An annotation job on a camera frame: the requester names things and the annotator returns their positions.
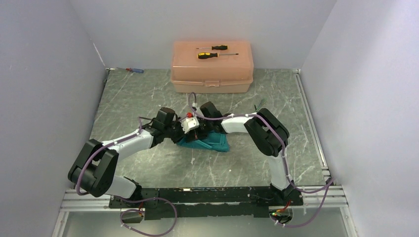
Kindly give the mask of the teal cloth napkin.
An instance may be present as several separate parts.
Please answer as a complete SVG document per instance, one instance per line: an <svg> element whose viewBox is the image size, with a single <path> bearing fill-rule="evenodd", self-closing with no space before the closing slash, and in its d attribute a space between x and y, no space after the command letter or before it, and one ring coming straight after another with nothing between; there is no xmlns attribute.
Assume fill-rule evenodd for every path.
<svg viewBox="0 0 419 237"><path fill-rule="evenodd" d="M211 150L217 152L229 152L230 147L227 141L227 136L225 134L210 132L206 138L198 139L194 141L187 142L186 138L183 138L181 141L176 143L178 146L189 148L189 149L198 149L198 150Z"/></svg>

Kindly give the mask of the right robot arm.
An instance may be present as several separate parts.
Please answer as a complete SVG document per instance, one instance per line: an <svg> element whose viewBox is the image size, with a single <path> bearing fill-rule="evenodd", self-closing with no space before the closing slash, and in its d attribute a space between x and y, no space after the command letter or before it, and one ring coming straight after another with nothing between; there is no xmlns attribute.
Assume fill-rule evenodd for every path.
<svg viewBox="0 0 419 237"><path fill-rule="evenodd" d="M194 107L192 110L195 116L211 121L222 133L248 134L259 151L268 157L274 202L284 205L291 199L294 182L286 158L290 133L268 109L262 108L252 114L222 115L212 102L207 102L199 110Z"/></svg>

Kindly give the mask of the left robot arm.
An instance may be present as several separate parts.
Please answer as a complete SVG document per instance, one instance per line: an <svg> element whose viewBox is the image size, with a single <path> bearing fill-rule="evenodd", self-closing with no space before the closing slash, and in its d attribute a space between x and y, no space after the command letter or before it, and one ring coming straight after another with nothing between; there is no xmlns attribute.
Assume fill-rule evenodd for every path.
<svg viewBox="0 0 419 237"><path fill-rule="evenodd" d="M118 162L153 148L165 139L177 143L185 133L183 119L166 107L160 108L148 123L143 123L142 118L138 120L138 128L127 135L104 142L90 139L84 144L68 172L68 179L75 184L78 195L96 198L104 194L119 196L129 207L141 203L141 185L116 175Z"/></svg>

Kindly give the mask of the pink plastic toolbox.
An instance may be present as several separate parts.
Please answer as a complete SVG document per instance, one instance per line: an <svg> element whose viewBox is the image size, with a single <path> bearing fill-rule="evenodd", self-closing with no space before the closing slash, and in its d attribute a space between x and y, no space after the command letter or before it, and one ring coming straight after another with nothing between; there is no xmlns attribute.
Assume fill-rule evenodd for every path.
<svg viewBox="0 0 419 237"><path fill-rule="evenodd" d="M224 51L196 49L227 45ZM238 53L201 60L197 54ZM179 93L245 93L253 82L253 58L248 41L176 41L170 80Z"/></svg>

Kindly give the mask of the large yellow-black screwdriver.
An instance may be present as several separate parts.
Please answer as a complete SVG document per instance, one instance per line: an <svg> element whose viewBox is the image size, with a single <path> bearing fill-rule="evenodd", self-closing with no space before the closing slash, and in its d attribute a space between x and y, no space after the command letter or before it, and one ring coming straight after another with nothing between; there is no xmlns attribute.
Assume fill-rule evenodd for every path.
<svg viewBox="0 0 419 237"><path fill-rule="evenodd" d="M197 54L197 58L201 60L218 58L220 56L234 56L239 55L238 53L212 53L212 52L201 52Z"/></svg>

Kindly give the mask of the small yellow-black screwdriver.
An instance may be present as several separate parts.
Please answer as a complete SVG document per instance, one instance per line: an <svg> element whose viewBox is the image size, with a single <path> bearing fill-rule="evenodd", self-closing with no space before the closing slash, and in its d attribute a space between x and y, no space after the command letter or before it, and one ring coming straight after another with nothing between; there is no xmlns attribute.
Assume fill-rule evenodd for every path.
<svg viewBox="0 0 419 237"><path fill-rule="evenodd" d="M217 46L210 46L210 47L198 47L196 49L208 49L208 50L219 50L224 51L228 49L227 45L217 45Z"/></svg>

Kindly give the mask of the red-blue screwdriver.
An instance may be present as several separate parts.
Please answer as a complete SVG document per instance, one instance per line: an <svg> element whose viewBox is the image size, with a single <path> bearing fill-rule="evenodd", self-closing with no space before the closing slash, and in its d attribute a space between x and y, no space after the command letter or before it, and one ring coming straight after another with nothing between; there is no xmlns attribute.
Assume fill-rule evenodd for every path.
<svg viewBox="0 0 419 237"><path fill-rule="evenodd" d="M118 68L118 69L125 70L132 73L140 73L140 74L144 73L143 69L137 69L137 68Z"/></svg>

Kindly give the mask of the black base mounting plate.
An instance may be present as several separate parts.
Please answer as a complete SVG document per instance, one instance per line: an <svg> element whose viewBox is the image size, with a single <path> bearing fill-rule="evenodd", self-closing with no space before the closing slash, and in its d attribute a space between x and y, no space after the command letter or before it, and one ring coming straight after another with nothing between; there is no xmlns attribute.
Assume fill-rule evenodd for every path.
<svg viewBox="0 0 419 237"><path fill-rule="evenodd" d="M279 191L273 186L212 188L144 188L142 204L113 197L111 209L143 207L145 220L187 217L252 216L264 218L280 206L302 206L302 194L293 187Z"/></svg>

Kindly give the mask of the aluminium frame rail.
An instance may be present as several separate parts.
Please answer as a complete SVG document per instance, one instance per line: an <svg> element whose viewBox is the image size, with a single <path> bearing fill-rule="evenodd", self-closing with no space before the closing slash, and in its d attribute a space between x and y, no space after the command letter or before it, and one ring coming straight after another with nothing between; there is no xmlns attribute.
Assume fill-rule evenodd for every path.
<svg viewBox="0 0 419 237"><path fill-rule="evenodd" d="M320 191L315 194L302 194L303 206L300 208L304 214L307 214L308 209L319 207L325 191ZM101 197L93 197L91 195L80 196L75 189L67 189L65 191L58 218L53 230L53 237L62 237L67 224L69 214L71 212L123 212L127 208L117 207L111 208L110 201L114 199L113 196L103 195ZM343 218L345 230L350 237L357 237L358 232L353 222L349 204L345 196L342 186L332 186L329 188L326 195L323 208L339 208Z"/></svg>

